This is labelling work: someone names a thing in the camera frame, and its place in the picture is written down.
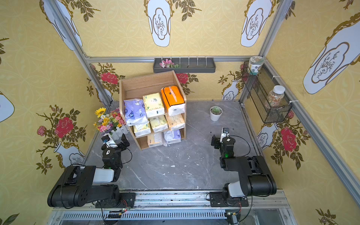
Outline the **purple tissue pack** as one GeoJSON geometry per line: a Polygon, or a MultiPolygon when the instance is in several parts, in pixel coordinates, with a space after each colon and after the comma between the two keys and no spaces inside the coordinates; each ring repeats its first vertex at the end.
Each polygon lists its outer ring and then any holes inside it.
{"type": "Polygon", "coordinates": [[[124,100],[125,120],[128,126],[148,123],[142,98],[124,100]]]}

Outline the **beige orange tissue pack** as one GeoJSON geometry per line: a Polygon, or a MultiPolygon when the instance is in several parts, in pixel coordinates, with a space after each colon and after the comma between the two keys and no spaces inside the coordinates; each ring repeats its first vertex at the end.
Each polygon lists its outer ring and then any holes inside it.
{"type": "Polygon", "coordinates": [[[165,118],[168,122],[168,127],[171,131],[185,128],[186,123],[183,119],[182,114],[177,114],[174,116],[169,116],[168,114],[165,114],[165,118]]]}

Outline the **yellow green tissue pack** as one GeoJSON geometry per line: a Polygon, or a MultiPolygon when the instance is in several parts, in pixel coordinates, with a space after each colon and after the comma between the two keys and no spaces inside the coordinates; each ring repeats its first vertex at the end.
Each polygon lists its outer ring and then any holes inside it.
{"type": "Polygon", "coordinates": [[[165,108],[159,92],[143,96],[143,102],[148,118],[165,114],[165,108]]]}

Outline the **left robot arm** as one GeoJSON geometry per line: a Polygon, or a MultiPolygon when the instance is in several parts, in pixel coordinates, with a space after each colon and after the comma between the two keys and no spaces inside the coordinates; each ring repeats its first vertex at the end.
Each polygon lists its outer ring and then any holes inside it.
{"type": "Polygon", "coordinates": [[[102,168],[74,163],[67,167],[50,191],[47,204],[50,207],[71,209],[96,202],[99,208],[128,207],[128,201],[115,184],[121,174],[121,154],[130,146],[123,134],[121,142],[115,143],[109,135],[102,137],[102,168]]]}

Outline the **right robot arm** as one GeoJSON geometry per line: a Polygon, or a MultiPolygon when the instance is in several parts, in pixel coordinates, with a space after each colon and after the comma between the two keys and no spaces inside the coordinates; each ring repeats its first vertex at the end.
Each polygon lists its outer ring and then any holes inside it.
{"type": "Polygon", "coordinates": [[[239,180],[224,186],[226,198],[267,197],[277,192],[276,182],[262,156],[235,156],[235,139],[213,136],[211,146],[220,150],[220,167],[225,171],[237,172],[239,180]]]}

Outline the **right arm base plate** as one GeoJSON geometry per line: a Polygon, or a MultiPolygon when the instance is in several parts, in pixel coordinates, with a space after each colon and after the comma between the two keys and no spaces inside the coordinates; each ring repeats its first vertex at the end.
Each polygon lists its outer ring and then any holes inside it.
{"type": "Polygon", "coordinates": [[[249,206],[246,197],[230,197],[225,192],[210,192],[206,195],[205,199],[210,201],[210,206],[213,208],[249,206]]]}

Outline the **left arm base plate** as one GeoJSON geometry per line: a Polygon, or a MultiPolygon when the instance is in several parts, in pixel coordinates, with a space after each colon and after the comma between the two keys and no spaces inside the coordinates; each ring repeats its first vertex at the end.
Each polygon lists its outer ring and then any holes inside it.
{"type": "Polygon", "coordinates": [[[113,198],[107,200],[101,200],[97,202],[96,208],[133,208],[135,204],[136,193],[135,192],[125,192],[116,194],[113,198]]]}

